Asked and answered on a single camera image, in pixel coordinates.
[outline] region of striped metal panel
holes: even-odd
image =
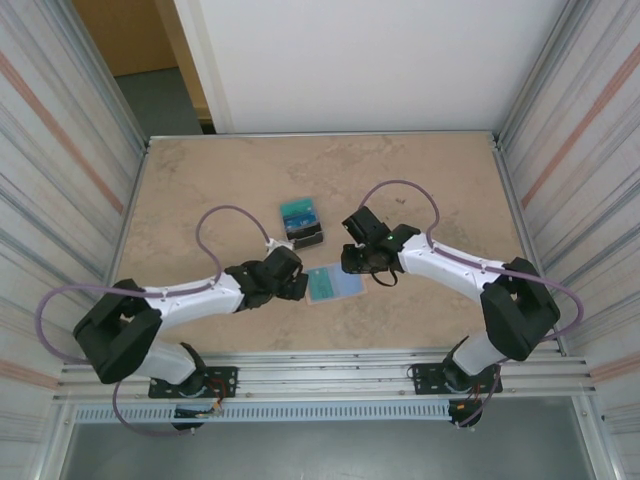
[[[223,408],[215,415],[196,419],[175,418],[176,407],[194,411],[206,411],[193,404],[126,405],[120,409],[125,420],[131,423],[237,423],[237,422],[313,422],[344,420],[450,420],[447,400],[412,400],[407,402],[223,402]],[[118,423],[111,405],[83,405],[76,412],[76,423]]]
[[[587,358],[629,476],[640,474],[639,64],[640,2],[588,2],[500,137],[543,269],[584,301],[569,349]]]
[[[61,364],[38,343],[39,298],[103,283],[145,152],[141,132],[94,57],[69,2],[0,2],[0,478],[36,474]],[[60,296],[48,336],[91,297]]]

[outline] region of small box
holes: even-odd
[[[287,240],[293,243],[294,250],[324,241],[318,212],[310,197],[283,203],[280,205],[280,215]]]

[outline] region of white wall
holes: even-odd
[[[220,133],[494,129],[565,0],[176,0]]]

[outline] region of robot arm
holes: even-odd
[[[505,264],[441,244],[436,251],[436,245],[430,245],[418,229],[399,225],[392,231],[367,207],[360,208],[343,225],[356,241],[356,245],[343,247],[341,263],[346,273],[369,273],[379,283],[375,275],[384,271],[391,272],[396,283],[396,272],[421,275],[482,306],[486,331],[463,339],[442,364],[442,375],[454,392],[468,391],[474,377],[503,359],[525,360],[560,318],[543,285],[508,275],[512,271],[538,276],[527,260],[516,258]],[[449,257],[482,268],[471,268]]]
[[[100,380],[115,383],[135,373],[182,385],[185,394],[197,391],[204,366],[198,354],[187,344],[157,340],[157,333],[204,316],[258,308],[273,297],[300,300],[308,277],[300,258],[278,246],[265,260],[228,267],[214,280],[143,288],[133,280],[118,282],[118,288],[148,295],[106,294],[73,332]]]

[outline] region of metal frame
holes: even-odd
[[[335,134],[257,134],[223,135],[223,138],[265,138],[288,136],[325,135],[399,135],[425,134],[435,132],[353,132]],[[152,137],[150,144],[160,138],[206,139],[204,136]],[[516,230],[525,254],[539,267],[538,257],[530,241],[519,202],[515,196],[511,180],[506,170],[502,152],[496,146],[494,137],[488,134],[490,146],[505,195],[511,209]],[[115,280],[117,268],[126,243],[135,201],[146,166],[146,157],[136,179],[132,200],[123,222],[123,233],[118,243],[109,281]],[[375,407],[384,405],[405,407],[415,405],[417,400],[425,403],[461,398],[459,395],[419,397],[413,391],[413,384],[407,377],[407,368],[413,363],[439,362],[449,349],[401,349],[401,350],[356,350],[322,352],[267,352],[238,353],[205,356],[209,365],[234,365],[241,368],[237,396],[227,402],[233,408],[264,409],[278,403],[291,407],[297,405],[357,405]],[[560,343],[547,342],[540,345],[527,362],[508,362],[503,367],[504,391],[496,397],[548,397],[570,396],[576,408],[589,457],[598,480],[622,478],[619,465],[612,460],[612,450],[607,434],[597,423],[592,396],[595,388],[591,381],[586,361],[581,357],[567,356],[566,347]],[[147,397],[148,380],[130,377],[120,389],[119,405],[123,409],[143,411],[175,405],[171,400],[150,400]],[[95,373],[88,366],[68,365],[63,369],[60,387],[54,397],[51,420],[52,437],[41,462],[41,473],[35,478],[58,478],[69,448],[73,428],[87,411],[110,409],[113,387],[99,383]],[[202,405],[202,400],[185,399],[180,404]],[[352,415],[349,419],[371,419],[367,415]],[[144,418],[136,421],[146,422]]]

